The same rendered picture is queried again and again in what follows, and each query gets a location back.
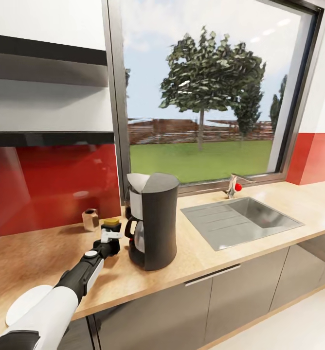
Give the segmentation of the bottle of coffee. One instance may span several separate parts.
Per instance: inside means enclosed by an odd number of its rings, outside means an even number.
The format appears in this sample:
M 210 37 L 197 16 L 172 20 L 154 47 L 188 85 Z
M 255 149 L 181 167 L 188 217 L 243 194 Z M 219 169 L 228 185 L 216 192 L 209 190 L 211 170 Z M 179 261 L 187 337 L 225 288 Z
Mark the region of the bottle of coffee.
M 122 223 L 119 222 L 119 219 L 115 218 L 108 218 L 105 219 L 104 224 L 101 225 L 101 231 L 103 232 L 118 232 L 120 233 Z M 109 241 L 117 241 L 119 242 L 119 239 L 109 239 Z

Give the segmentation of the electric kettle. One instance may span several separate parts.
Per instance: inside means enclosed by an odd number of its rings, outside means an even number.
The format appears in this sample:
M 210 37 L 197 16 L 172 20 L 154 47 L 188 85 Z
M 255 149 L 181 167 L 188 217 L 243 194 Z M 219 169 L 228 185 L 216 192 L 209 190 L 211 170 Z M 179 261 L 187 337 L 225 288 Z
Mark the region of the electric kettle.
M 130 192 L 129 188 L 127 188 L 127 192 L 125 194 L 125 213 L 126 213 L 126 218 L 129 219 L 132 214 L 131 214 L 131 204 L 130 204 Z

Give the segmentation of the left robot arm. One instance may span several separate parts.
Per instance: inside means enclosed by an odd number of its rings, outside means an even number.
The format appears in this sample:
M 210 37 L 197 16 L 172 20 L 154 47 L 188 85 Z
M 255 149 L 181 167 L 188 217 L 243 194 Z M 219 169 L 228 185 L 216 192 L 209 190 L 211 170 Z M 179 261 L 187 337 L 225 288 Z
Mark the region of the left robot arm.
M 122 238 L 122 233 L 103 232 L 102 239 L 62 275 L 46 297 L 3 331 L 0 350 L 56 350 L 82 297 L 101 273 L 104 260 L 120 250 L 119 242 L 109 239 Z

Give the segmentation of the paper coffee filter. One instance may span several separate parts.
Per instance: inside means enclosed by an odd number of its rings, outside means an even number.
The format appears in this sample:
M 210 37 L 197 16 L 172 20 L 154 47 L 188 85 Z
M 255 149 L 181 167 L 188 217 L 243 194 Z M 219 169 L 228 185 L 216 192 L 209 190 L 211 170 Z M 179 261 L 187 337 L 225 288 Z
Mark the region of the paper coffee filter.
M 127 174 L 127 178 L 134 189 L 141 195 L 142 190 L 149 180 L 150 175 L 142 175 L 137 173 Z

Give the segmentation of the saucer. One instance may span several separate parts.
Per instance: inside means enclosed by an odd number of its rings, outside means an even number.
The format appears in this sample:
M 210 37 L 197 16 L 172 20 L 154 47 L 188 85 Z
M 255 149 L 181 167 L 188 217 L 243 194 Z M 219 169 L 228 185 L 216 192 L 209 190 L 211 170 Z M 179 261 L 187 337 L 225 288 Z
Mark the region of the saucer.
M 53 287 L 50 285 L 40 285 L 25 292 L 12 304 L 7 312 L 6 323 L 11 326 L 46 297 L 51 290 L 53 290 Z

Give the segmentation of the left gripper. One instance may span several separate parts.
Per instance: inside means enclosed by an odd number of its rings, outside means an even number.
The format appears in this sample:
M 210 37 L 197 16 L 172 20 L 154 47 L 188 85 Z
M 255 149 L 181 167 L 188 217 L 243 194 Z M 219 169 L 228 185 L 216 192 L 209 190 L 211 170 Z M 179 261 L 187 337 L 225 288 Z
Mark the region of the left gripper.
M 109 243 L 102 243 L 101 240 L 95 241 L 93 248 L 98 248 L 102 247 L 105 248 L 107 251 L 107 257 L 110 255 L 116 255 L 118 254 L 120 247 L 119 247 L 119 242 L 117 241 L 110 241 Z

